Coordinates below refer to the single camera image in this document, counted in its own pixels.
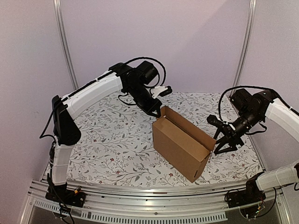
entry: vent grille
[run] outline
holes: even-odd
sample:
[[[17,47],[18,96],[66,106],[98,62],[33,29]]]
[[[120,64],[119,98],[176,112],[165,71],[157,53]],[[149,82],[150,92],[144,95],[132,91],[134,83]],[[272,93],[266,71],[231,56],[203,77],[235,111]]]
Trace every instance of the vent grille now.
[[[57,203],[47,202],[36,198],[34,204],[36,207],[42,209],[59,212],[59,205]],[[104,215],[97,212],[82,211],[80,216],[75,214],[72,214],[72,216],[106,224],[208,224],[227,220],[225,212],[193,217],[140,218],[117,217],[113,215]]]

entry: cardboard box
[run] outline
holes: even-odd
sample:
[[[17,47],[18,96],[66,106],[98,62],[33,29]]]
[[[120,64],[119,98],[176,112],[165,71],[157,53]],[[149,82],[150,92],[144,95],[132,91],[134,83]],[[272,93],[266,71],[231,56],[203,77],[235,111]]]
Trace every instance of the cardboard box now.
[[[152,127],[154,148],[190,182],[197,180],[216,140],[167,106]]]

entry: floral pattern surface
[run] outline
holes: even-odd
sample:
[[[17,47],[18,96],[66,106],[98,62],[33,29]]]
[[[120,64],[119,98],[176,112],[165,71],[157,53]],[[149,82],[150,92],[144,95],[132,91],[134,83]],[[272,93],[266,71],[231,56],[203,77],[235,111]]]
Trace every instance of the floral pattern surface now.
[[[123,104],[118,95],[102,99],[75,120],[82,137],[72,151],[68,179],[138,187],[188,186],[248,179],[262,171],[249,138],[243,136],[243,147],[213,154],[202,176],[190,183],[153,148],[151,124],[155,118],[137,106]],[[217,114],[219,98],[218,93],[178,92],[160,100],[213,136],[216,128],[206,118]],[[237,118],[226,97],[221,113],[227,121]]]

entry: vertical metal post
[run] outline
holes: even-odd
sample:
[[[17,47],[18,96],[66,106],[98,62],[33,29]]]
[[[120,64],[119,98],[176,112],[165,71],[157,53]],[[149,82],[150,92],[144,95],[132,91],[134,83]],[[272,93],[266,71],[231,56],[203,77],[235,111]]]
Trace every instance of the vertical metal post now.
[[[56,15],[56,21],[57,21],[57,25],[58,25],[60,40],[61,40],[61,44],[62,44],[62,49],[64,51],[65,62],[66,62],[67,69],[70,74],[71,84],[72,84],[74,90],[76,90],[79,88],[79,85],[77,82],[73,64],[71,62],[71,55],[70,55],[69,47],[68,47],[67,40],[66,40],[60,0],[54,0],[54,9],[55,9],[55,15]]]
[[[243,42],[241,57],[239,60],[237,72],[236,72],[235,79],[233,82],[233,87],[239,85],[239,82],[240,82],[240,78],[241,78],[241,74],[242,74],[242,70],[244,67],[244,62],[245,62],[245,58],[246,58],[246,54],[247,54],[247,50],[248,50],[248,46],[249,46],[249,42],[250,42],[250,36],[251,36],[251,30],[253,27],[255,12],[256,12],[256,0],[250,0],[246,33],[245,33],[245,38],[244,38],[244,42]],[[235,93],[235,90],[232,90],[230,93],[230,96],[232,96],[234,93]]]

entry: gray wall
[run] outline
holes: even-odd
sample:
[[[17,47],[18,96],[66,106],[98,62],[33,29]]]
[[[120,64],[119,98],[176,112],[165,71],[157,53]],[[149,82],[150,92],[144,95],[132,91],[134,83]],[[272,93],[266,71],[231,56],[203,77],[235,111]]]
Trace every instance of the gray wall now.
[[[275,89],[299,110],[299,1],[257,1],[255,24],[241,84]],[[267,121],[268,131],[254,136],[268,170],[299,159],[299,144],[278,125]],[[299,193],[284,190],[294,223],[299,222]]]
[[[17,222],[49,159],[51,98],[72,91],[53,1],[0,2],[0,223]]]
[[[186,92],[232,85],[248,9],[249,0],[62,1],[79,85],[114,63],[151,56],[166,66],[166,84]]]

